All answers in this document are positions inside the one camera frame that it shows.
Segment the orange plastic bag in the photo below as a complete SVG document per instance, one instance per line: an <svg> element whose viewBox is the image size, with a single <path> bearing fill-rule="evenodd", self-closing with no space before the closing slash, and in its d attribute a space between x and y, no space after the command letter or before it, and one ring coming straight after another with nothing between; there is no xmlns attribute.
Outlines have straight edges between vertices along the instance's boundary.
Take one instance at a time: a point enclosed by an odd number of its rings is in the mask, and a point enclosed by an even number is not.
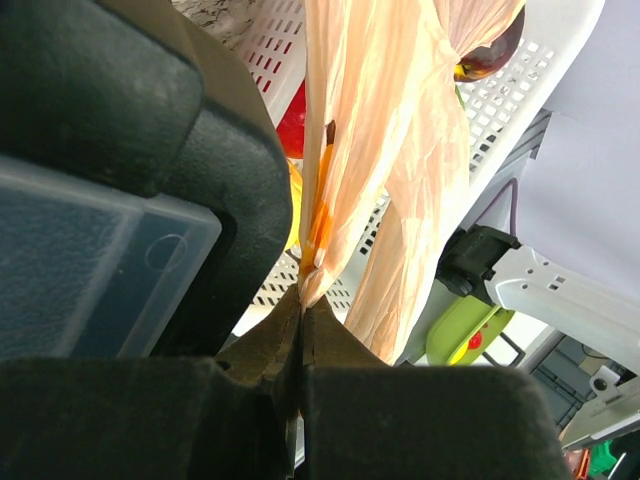
<svg viewBox="0 0 640 480"><path fill-rule="evenodd" d="M386 363L402 353L469 197L470 127L454 70L520 1L308 1L299 299L345 270L375 203L390 203L346 328Z"/></svg>

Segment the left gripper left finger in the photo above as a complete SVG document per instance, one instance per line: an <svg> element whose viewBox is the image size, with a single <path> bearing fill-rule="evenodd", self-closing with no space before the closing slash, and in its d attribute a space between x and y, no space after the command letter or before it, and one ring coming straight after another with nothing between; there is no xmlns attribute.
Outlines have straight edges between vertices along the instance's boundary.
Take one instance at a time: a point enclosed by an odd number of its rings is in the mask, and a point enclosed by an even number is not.
<svg viewBox="0 0 640 480"><path fill-rule="evenodd" d="M286 479L294 469L298 292L213 357L1 366L5 479Z"/></svg>

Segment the yellow orange fake fruit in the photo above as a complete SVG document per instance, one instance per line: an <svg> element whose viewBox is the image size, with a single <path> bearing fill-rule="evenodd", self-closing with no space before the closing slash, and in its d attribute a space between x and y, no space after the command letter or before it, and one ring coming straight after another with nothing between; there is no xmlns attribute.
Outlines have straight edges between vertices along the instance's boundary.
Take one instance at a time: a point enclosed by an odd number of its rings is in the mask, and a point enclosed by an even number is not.
<svg viewBox="0 0 640 480"><path fill-rule="evenodd" d="M291 227L289 237L285 244L285 249L289 250L299 243L299 225L301 218L303 178L296 165L292 161L287 160L287 165L289 168L289 181L292 201Z"/></svg>

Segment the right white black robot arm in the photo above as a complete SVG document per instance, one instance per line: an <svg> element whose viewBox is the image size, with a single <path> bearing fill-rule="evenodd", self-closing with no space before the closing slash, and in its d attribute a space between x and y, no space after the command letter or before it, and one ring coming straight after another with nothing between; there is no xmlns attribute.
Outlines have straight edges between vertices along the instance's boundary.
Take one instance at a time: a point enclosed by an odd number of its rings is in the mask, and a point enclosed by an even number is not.
<svg viewBox="0 0 640 480"><path fill-rule="evenodd" d="M639 373L639 301L545 258L489 226L458 229L436 279L453 294L513 310Z"/></svg>

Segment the red fake apple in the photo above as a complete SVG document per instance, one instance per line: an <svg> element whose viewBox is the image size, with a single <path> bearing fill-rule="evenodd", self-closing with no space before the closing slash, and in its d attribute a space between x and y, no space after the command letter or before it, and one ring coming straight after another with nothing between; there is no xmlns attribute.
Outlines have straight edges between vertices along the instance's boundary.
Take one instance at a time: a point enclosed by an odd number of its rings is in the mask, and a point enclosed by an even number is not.
<svg viewBox="0 0 640 480"><path fill-rule="evenodd" d="M285 155L292 159L303 158L306 111L306 89L302 82L276 129Z"/></svg>

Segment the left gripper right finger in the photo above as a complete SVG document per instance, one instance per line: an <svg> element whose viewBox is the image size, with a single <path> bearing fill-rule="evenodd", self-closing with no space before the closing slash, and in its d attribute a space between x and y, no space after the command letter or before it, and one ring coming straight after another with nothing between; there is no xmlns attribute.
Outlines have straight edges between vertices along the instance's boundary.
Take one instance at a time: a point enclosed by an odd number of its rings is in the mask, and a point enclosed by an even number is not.
<svg viewBox="0 0 640 480"><path fill-rule="evenodd" d="M566 479L535 382L504 367L391 367L326 302L301 319L309 479Z"/></svg>

